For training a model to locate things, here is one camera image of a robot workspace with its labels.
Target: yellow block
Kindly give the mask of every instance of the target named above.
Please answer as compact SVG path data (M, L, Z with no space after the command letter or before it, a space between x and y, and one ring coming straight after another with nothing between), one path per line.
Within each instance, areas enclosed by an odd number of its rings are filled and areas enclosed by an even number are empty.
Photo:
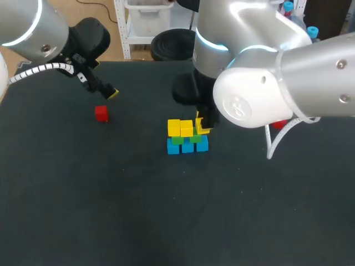
M194 136L194 123L192 120L181 120L181 137L193 137Z
M198 135L207 135L211 132L211 129L203 129L201 126L202 118L198 117L195 121L195 127Z
M180 137L180 119L168 120L168 136Z

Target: robot logo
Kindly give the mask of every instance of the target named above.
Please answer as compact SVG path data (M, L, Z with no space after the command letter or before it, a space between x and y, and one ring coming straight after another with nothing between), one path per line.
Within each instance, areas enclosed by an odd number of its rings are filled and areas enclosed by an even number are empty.
M251 116L251 108L246 100L237 96L229 95L223 103L226 112L234 119L244 121Z

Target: black cable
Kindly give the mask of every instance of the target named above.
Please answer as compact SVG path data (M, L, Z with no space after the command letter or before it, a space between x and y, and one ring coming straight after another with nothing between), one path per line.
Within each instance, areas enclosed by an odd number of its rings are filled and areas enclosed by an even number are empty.
M91 3L88 3L88 2L81 2L81 1L79 1L79 0L76 0L76 1L77 1L78 3L80 3L80 4L98 4L99 6L103 6L104 8L106 8L107 13L109 14L109 19L110 19L113 23L118 24L117 21L114 21L114 20L111 19L110 10L109 10L109 8L108 8L107 6L105 6L104 4L102 4L102 3L94 3L94 2L91 2Z

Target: robotic arm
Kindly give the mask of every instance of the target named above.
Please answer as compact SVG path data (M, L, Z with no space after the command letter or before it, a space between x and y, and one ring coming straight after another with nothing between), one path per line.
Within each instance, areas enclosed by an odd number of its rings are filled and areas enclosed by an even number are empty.
M98 20L86 18L70 28L46 0L1 0L0 9L0 45L36 64L46 64L33 73L47 68L70 69L70 73L63 73L79 76L88 91L99 91L106 99L116 95L115 88L92 73L98 65L96 58L110 44L110 34ZM7 80L6 65L0 55L0 96Z
M354 47L353 34L312 44L269 0L201 1L193 79L197 109L209 110L202 126L213 127L215 107L246 128L355 115Z

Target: blue bottle cap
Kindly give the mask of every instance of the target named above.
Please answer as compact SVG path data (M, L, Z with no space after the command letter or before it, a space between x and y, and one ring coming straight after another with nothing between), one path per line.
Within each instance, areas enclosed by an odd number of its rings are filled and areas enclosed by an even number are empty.
M287 1L287 2L283 3L283 8L286 12L290 12L293 10L294 4L292 2Z
M320 32L320 30L317 27L308 27L307 28L307 33L311 37L311 39L317 38L319 32Z

